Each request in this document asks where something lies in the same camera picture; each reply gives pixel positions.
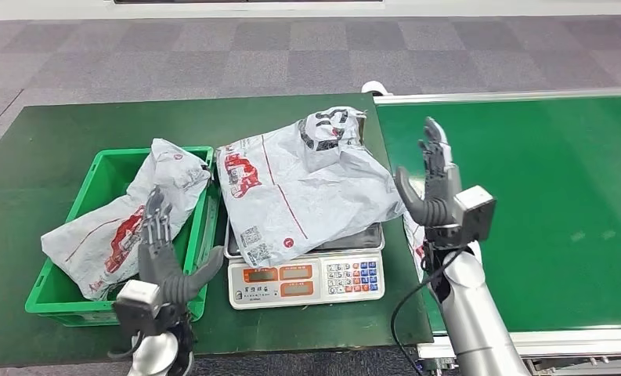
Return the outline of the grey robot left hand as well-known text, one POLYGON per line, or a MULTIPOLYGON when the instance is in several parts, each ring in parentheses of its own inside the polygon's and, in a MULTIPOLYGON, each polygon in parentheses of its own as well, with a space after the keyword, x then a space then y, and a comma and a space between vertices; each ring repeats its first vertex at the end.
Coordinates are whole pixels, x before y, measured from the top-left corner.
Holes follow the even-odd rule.
POLYGON ((138 247, 140 280, 156 284, 163 302, 186 304, 194 300, 200 290, 218 273, 224 260, 224 248, 211 249, 208 258, 198 269, 186 275, 176 258, 172 243, 170 213, 159 186, 147 198, 141 227, 142 240, 138 247))

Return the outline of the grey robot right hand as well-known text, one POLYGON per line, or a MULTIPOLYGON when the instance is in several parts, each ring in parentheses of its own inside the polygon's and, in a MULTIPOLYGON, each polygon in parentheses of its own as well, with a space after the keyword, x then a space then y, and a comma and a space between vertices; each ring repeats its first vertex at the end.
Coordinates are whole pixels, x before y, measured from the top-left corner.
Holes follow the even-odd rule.
POLYGON ((402 165, 396 169, 395 186, 415 223, 425 227, 453 225, 453 196, 460 190, 459 168, 453 163, 444 129, 433 117, 424 119, 424 135, 419 142, 424 161, 424 195, 416 193, 402 165))

